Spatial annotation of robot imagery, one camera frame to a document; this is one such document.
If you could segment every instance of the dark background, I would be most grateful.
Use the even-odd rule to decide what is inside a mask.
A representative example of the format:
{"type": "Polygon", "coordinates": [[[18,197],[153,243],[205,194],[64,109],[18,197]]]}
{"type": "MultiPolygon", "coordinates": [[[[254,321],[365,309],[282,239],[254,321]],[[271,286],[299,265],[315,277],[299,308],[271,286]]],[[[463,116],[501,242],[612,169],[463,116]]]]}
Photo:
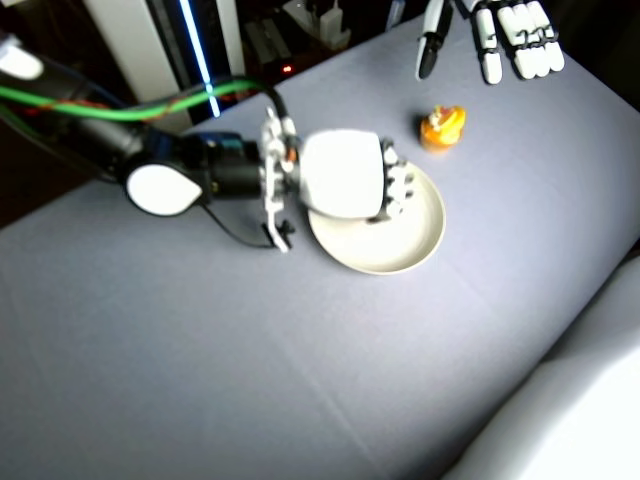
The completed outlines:
{"type": "MultiPolygon", "coordinates": [[[[268,17],[284,3],[236,1],[241,24],[268,17]]],[[[403,20],[421,14],[426,0],[407,2],[403,20]]],[[[350,46],[383,31],[390,3],[340,0],[344,25],[352,30],[350,46]]],[[[640,0],[542,3],[560,31],[563,49],[640,110],[640,0]]],[[[329,8],[333,0],[318,0],[318,4],[321,9],[329,8]]],[[[0,29],[15,33],[34,51],[83,72],[126,102],[135,101],[82,0],[28,0],[15,7],[0,6],[0,29]]],[[[303,65],[308,68],[333,53],[311,44],[304,55],[303,65]]],[[[247,52],[249,70],[250,58],[247,52]]],[[[2,122],[0,140],[0,227],[87,180],[15,135],[2,122]]]]}

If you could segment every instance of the table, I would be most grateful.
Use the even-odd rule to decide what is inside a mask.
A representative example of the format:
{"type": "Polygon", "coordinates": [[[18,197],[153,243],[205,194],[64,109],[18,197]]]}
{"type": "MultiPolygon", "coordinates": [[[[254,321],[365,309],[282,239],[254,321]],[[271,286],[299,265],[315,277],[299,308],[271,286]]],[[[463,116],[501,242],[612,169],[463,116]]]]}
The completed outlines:
{"type": "MultiPolygon", "coordinates": [[[[292,202],[281,255],[198,209],[66,195],[0,232],[1,477],[435,478],[455,459],[638,238],[640,115],[571,59],[486,86],[459,17],[417,83],[419,21],[279,90],[302,136],[374,130],[431,176],[436,255],[366,276],[292,202]],[[417,137],[436,103],[468,110],[443,156],[417,137]]],[[[265,105],[199,128],[255,138],[265,105]]],[[[259,205],[216,209],[258,232],[259,205]]]]}

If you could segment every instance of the green cable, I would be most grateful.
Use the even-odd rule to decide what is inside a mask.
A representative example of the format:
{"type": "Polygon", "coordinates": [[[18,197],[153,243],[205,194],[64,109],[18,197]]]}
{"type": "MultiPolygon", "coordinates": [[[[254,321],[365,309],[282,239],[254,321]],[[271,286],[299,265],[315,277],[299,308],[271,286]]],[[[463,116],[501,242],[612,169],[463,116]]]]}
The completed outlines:
{"type": "Polygon", "coordinates": [[[196,93],[173,104],[168,102],[163,105],[156,105],[149,108],[143,108],[141,110],[109,110],[86,107],[83,105],[56,103],[58,100],[53,98],[42,97],[40,95],[34,95],[32,93],[2,86],[0,86],[0,97],[14,102],[31,105],[33,107],[47,107],[50,105],[51,110],[69,115],[99,118],[102,120],[112,120],[116,122],[137,122],[186,110],[187,108],[191,108],[195,105],[208,101],[210,97],[219,97],[230,93],[251,90],[257,87],[259,87],[259,85],[250,80],[237,80],[224,85],[214,86],[209,92],[203,91],[196,93]]]}

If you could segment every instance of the white plate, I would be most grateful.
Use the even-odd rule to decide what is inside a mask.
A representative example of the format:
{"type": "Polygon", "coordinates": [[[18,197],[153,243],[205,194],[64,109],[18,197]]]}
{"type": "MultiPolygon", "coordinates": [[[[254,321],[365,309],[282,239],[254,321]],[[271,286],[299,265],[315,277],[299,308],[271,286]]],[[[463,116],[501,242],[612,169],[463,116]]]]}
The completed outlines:
{"type": "Polygon", "coordinates": [[[311,229],[329,255],[360,272],[390,275],[416,267],[436,251],[446,224],[442,196],[422,170],[412,164],[408,169],[414,195],[393,220],[368,223],[309,211],[311,229]]]}

